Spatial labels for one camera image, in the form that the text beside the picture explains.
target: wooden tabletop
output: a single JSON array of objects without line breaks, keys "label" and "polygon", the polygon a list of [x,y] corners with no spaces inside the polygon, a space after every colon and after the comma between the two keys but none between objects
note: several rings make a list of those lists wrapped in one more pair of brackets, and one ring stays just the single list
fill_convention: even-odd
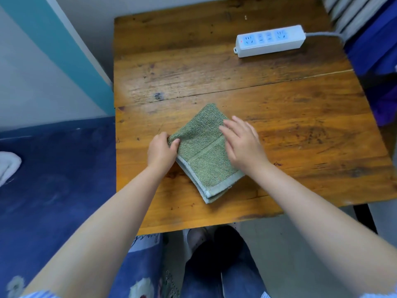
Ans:
[{"label": "wooden tabletop", "polygon": [[[249,121],[269,159],[337,206],[397,197],[394,168],[337,38],[238,58],[236,35],[301,24],[330,30],[319,0],[222,0],[115,19],[117,190],[146,166],[153,136],[172,134],[207,103]],[[206,205],[175,164],[139,234],[274,216],[249,177]]]}]

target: jeans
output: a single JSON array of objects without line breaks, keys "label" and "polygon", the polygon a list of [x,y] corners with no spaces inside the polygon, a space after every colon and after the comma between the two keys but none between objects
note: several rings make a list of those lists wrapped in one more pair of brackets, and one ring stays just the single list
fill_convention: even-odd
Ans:
[{"label": "jeans", "polygon": [[181,298],[260,298],[265,291],[247,244],[234,228],[222,226],[186,262]]}]

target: white power strip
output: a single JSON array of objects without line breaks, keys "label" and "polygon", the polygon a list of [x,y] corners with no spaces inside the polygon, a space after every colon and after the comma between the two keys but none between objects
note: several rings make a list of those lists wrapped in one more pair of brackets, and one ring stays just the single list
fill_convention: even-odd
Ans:
[{"label": "white power strip", "polygon": [[306,39],[301,25],[239,34],[234,53],[239,58],[297,49]]}]

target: power outlet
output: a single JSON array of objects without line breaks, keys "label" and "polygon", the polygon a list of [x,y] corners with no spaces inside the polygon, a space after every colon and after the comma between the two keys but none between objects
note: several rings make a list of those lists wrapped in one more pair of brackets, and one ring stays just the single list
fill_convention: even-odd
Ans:
[{"label": "power outlet", "polygon": [[301,25],[239,34],[234,53],[239,58],[297,49],[306,39]]}]

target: white flower print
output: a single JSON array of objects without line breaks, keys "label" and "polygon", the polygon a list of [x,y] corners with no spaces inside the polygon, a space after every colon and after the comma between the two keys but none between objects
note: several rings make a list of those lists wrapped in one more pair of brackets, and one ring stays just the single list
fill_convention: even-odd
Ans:
[{"label": "white flower print", "polygon": [[150,278],[142,278],[129,291],[129,298],[154,298],[154,287]]},{"label": "white flower print", "polygon": [[25,289],[25,280],[21,276],[14,276],[7,284],[7,298],[18,298]]}]

